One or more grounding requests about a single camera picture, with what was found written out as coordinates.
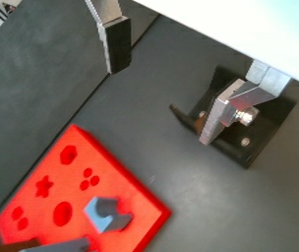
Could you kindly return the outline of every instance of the white panel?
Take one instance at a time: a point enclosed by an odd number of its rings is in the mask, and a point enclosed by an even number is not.
[[[135,0],[299,81],[299,0]]]

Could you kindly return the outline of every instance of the red shape sorter board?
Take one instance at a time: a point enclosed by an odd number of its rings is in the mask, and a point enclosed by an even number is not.
[[[84,213],[96,196],[117,198],[119,212],[132,213],[124,230],[97,233]],[[99,141],[71,125],[0,215],[0,237],[51,244],[87,236],[92,250],[141,251],[170,214]]]

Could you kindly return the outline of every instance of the blue-gray block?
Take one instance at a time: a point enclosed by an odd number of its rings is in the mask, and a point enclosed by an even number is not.
[[[95,197],[84,209],[99,233],[123,230],[132,220],[132,215],[117,213],[116,206],[116,198]]]
[[[88,250],[89,245],[89,240],[84,237],[65,242],[28,248],[20,250],[20,252],[84,252]]]

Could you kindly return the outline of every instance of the screw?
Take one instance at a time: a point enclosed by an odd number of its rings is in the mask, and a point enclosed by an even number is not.
[[[246,147],[248,144],[250,144],[250,138],[243,138],[243,139],[242,139],[242,142],[240,142],[240,145],[242,145],[243,147]]]
[[[206,114],[206,111],[200,111],[198,114],[198,118],[200,118]]]
[[[259,114],[259,110],[251,106],[248,108],[246,108],[243,111],[238,111],[235,117],[236,117],[236,120],[246,126],[250,126],[251,123],[254,122],[254,120],[256,119],[258,117],[258,114]]]

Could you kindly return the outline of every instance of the gray tabletop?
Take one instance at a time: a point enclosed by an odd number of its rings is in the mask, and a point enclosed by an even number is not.
[[[199,143],[168,109],[192,109],[216,65],[244,75],[250,63],[160,18],[131,67],[73,118],[174,211],[147,251],[299,251],[299,83],[286,89],[298,104],[248,170]]]
[[[119,2],[135,43],[158,14]],[[0,28],[0,206],[107,75],[85,1],[22,1]]]

